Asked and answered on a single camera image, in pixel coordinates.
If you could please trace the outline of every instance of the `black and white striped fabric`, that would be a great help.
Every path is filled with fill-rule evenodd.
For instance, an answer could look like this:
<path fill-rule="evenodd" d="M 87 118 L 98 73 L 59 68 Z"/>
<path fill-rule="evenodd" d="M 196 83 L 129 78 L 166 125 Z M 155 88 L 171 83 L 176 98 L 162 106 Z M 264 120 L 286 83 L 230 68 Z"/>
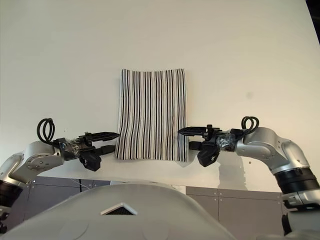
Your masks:
<path fill-rule="evenodd" d="M 178 134 L 187 126 L 183 69 L 123 69 L 120 96 L 118 159 L 187 161 L 188 140 Z"/>

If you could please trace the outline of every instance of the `white tabletop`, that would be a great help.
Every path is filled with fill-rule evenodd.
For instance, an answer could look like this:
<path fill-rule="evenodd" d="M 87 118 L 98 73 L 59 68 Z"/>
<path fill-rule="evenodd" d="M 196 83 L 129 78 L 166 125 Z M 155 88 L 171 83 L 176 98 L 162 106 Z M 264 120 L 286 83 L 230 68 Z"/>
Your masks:
<path fill-rule="evenodd" d="M 2 0 L 0 11 L 0 163 L 45 117 L 54 138 L 117 132 L 122 68 L 184 68 L 189 126 L 257 116 L 320 177 L 320 47 L 304 0 Z M 263 163 L 234 153 L 207 168 L 109 154 L 97 172 L 73 160 L 43 175 L 279 191 Z"/>

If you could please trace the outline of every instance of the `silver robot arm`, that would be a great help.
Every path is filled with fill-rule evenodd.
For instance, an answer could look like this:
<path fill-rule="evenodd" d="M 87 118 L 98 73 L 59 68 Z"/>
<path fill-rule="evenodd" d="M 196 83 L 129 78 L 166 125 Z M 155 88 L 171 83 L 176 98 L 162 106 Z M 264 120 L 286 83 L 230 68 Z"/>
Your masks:
<path fill-rule="evenodd" d="M 283 193 L 287 208 L 320 206 L 320 186 L 301 148 L 273 130 L 258 127 L 235 146 L 239 156 L 258 159 L 267 165 Z"/>
<path fill-rule="evenodd" d="M 40 134 L 43 123 L 44 138 Z M 45 133 L 46 124 L 50 125 L 50 137 Z M 37 175 L 73 159 L 79 159 L 86 169 L 97 171 L 100 168 L 100 156 L 113 152 L 115 146 L 95 148 L 93 142 L 109 141 L 119 136 L 114 132 L 86 132 L 85 135 L 73 140 L 58 138 L 51 141 L 54 129 L 51 118 L 40 121 L 37 133 L 41 141 L 29 144 L 24 152 L 12 155 L 0 166 L 0 233 L 5 233 L 7 230 L 1 221 L 10 214 L 11 207 L 23 191 L 23 187 Z"/>
<path fill-rule="evenodd" d="M 306 229 L 320 231 L 320 186 L 301 148 L 273 130 L 259 127 L 256 117 L 244 117 L 241 127 L 229 131 L 212 125 L 186 127 L 179 133 L 205 139 L 189 142 L 190 149 L 200 151 L 197 157 L 204 167 L 213 164 L 220 151 L 262 161 L 275 176 L 286 208 L 297 209 L 282 217 L 285 233 Z"/>

